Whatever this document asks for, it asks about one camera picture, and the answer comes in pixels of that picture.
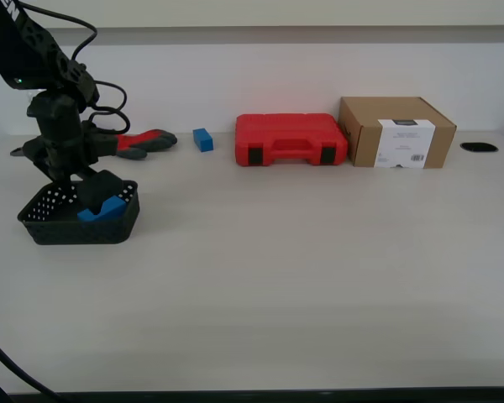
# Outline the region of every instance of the blue foam block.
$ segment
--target blue foam block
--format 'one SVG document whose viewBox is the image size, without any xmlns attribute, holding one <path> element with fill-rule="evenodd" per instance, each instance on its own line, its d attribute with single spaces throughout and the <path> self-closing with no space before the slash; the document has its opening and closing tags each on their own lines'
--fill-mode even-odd
<svg viewBox="0 0 504 403">
<path fill-rule="evenodd" d="M 193 131 L 194 143 L 198 146 L 200 151 L 213 151 L 213 137 L 205 128 L 197 128 Z"/>
<path fill-rule="evenodd" d="M 76 214 L 76 216 L 79 220 L 87 222 L 111 220 L 121 217 L 126 208 L 127 203 L 125 201 L 117 196 L 112 196 L 102 204 L 99 214 L 95 215 L 89 209 L 86 209 Z"/>
</svg>

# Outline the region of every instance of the white table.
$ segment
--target white table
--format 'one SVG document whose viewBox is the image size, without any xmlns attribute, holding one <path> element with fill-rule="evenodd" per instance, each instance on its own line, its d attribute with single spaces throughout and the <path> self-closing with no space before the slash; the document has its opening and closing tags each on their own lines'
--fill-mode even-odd
<svg viewBox="0 0 504 403">
<path fill-rule="evenodd" d="M 24 140 L 0 144 L 0 345 L 49 387 L 504 385 L 503 137 L 397 170 L 242 168 L 231 135 L 185 136 L 96 166 L 139 183 L 129 241 L 46 247 L 16 220 L 47 182 Z"/>
</svg>

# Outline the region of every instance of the red toolbox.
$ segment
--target red toolbox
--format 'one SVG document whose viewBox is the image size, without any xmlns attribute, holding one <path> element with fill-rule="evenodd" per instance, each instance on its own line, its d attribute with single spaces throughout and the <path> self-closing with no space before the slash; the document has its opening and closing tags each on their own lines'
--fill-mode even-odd
<svg viewBox="0 0 504 403">
<path fill-rule="evenodd" d="M 239 165 L 271 165 L 280 159 L 304 159 L 312 165 L 339 165 L 347 140 L 326 113 L 241 115 L 235 126 Z"/>
</svg>

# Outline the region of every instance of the black cable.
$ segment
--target black cable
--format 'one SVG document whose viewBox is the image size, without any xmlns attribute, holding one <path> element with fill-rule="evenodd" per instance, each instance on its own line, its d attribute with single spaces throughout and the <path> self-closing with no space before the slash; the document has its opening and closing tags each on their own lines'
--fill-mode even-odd
<svg viewBox="0 0 504 403">
<path fill-rule="evenodd" d="M 30 375 L 26 374 L 16 363 L 10 359 L 5 352 L 0 349 L 0 362 L 5 365 L 7 369 L 17 375 L 20 379 L 26 382 L 28 385 L 32 386 L 34 389 L 41 392 L 43 395 L 50 397 L 54 401 L 58 401 L 60 403 L 70 403 L 68 399 L 65 397 L 58 395 L 53 390 L 50 390 L 46 386 L 40 384 L 37 380 L 32 378 Z"/>
<path fill-rule="evenodd" d="M 83 27 L 86 27 L 86 28 L 90 29 L 91 31 L 93 31 L 92 35 L 90 35 L 86 40 L 84 40 L 81 44 L 79 44 L 76 47 L 75 51 L 73 52 L 73 56 L 71 57 L 72 60 L 75 60 L 76 57 L 78 56 L 78 54 L 80 53 L 80 51 L 82 49 L 84 49 L 87 45 L 89 45 L 97 37 L 97 28 L 95 28 L 90 23 L 87 23 L 86 21 L 82 21 L 79 18 L 71 17 L 69 15 L 56 13 L 56 12 L 50 11 L 50 10 L 45 10 L 44 8 L 39 8 L 39 7 L 33 6 L 31 4 L 27 4 L 27 3 L 23 3 L 23 2 L 19 2 L 19 3 L 23 8 L 25 8 L 29 11 L 33 11 L 35 13 L 40 13 L 40 14 L 46 15 L 48 17 L 63 19 L 65 21 L 69 21 L 70 23 L 79 24 L 79 25 L 82 25 Z M 88 120 L 90 122 L 93 122 L 93 119 L 96 116 L 114 115 L 115 114 L 124 120 L 125 128 L 122 130 L 111 130 L 111 129 L 100 128 L 100 129 L 98 129 L 99 133 L 103 133 L 103 134 L 125 134 L 125 133 L 127 133 L 131 127 L 131 123 L 129 121 L 129 118 L 127 118 L 127 116 L 121 112 L 121 110 L 125 106 L 125 103 L 127 103 L 127 92 L 121 86 L 118 86 L 118 85 L 113 84 L 111 82 L 95 81 L 95 83 L 98 85 L 101 85 L 101 86 L 110 86 L 112 88 L 119 90 L 123 94 L 123 101 L 122 101 L 121 105 L 117 108 L 115 108 L 115 107 L 98 107 L 97 105 L 91 106 L 91 108 L 96 112 L 92 113 Z"/>
<path fill-rule="evenodd" d="M 121 105 L 119 105 L 119 107 L 99 107 L 97 105 L 92 106 L 92 109 L 96 112 L 92 113 L 88 120 L 90 122 L 93 122 L 93 119 L 96 116 L 118 115 L 125 122 L 125 128 L 123 130 L 110 130 L 110 129 L 100 128 L 100 129 L 98 129 L 98 131 L 99 131 L 99 133 L 103 133 L 103 134 L 125 134 L 125 133 L 127 133 L 130 129 L 130 121 L 129 121 L 129 118 L 124 113 L 121 112 L 121 110 L 123 109 L 123 107 L 127 103 L 127 92 L 121 86 L 119 86 L 117 84 L 113 84 L 112 82 L 95 81 L 95 83 L 100 86 L 110 86 L 111 88 L 115 88 L 116 90 L 120 91 L 123 94 L 123 100 L 121 102 Z"/>
<path fill-rule="evenodd" d="M 109 115 L 118 115 L 125 122 L 125 128 L 121 130 L 112 130 L 107 128 L 98 128 L 97 131 L 101 134 L 126 134 L 131 129 L 131 122 L 125 113 L 116 109 L 115 107 L 98 107 L 97 105 L 91 105 L 91 109 L 97 112 L 108 112 Z M 90 122 L 93 122 L 93 118 L 95 117 L 95 113 L 92 113 L 90 118 L 88 119 Z"/>
<path fill-rule="evenodd" d="M 95 80 L 95 83 L 98 84 L 99 86 L 110 86 L 111 88 L 115 88 L 116 90 L 120 91 L 123 94 L 123 101 L 121 102 L 121 105 L 117 107 L 119 111 L 123 109 L 125 104 L 127 103 L 127 92 L 118 84 L 113 84 L 112 82 L 106 82 L 106 81 L 99 81 Z M 95 112 L 96 115 L 112 115 L 111 112 Z"/>
<path fill-rule="evenodd" d="M 52 17 L 52 18 L 63 19 L 64 21 L 69 21 L 70 23 L 79 24 L 79 25 L 86 27 L 86 28 L 90 29 L 91 31 L 93 31 L 93 34 L 91 34 L 87 39 L 85 39 L 81 44 L 79 44 L 76 47 L 75 51 L 73 52 L 73 56 L 71 57 L 73 60 L 76 60 L 76 57 L 81 52 L 81 50 L 84 49 L 86 46 L 88 46 L 91 42 L 93 42 L 93 40 L 97 37 L 97 28 L 95 28 L 90 23 L 87 23 L 86 21 L 82 21 L 79 18 L 71 17 L 71 16 L 65 15 L 65 14 L 56 13 L 54 11 L 45 10 L 44 8 L 33 6 L 32 4 L 27 4 L 27 3 L 23 3 L 23 2 L 19 2 L 19 4 L 23 8 L 25 8 L 29 11 L 33 11 L 34 13 L 43 14 L 43 15 L 46 15 L 46 16 Z"/>
</svg>

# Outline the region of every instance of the black mesh basket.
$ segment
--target black mesh basket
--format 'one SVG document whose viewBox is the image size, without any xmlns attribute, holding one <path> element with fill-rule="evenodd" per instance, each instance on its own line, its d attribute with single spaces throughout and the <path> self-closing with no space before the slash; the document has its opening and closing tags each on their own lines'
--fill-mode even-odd
<svg viewBox="0 0 504 403">
<path fill-rule="evenodd" d="M 98 222 L 82 222 L 76 214 L 83 210 L 76 197 L 76 185 L 72 182 L 72 196 L 51 183 L 39 191 L 18 215 L 34 241 L 40 245 L 66 245 L 85 243 L 120 243 L 133 230 L 140 212 L 137 187 L 134 181 L 123 181 L 118 195 L 127 208 L 120 218 Z"/>
</svg>

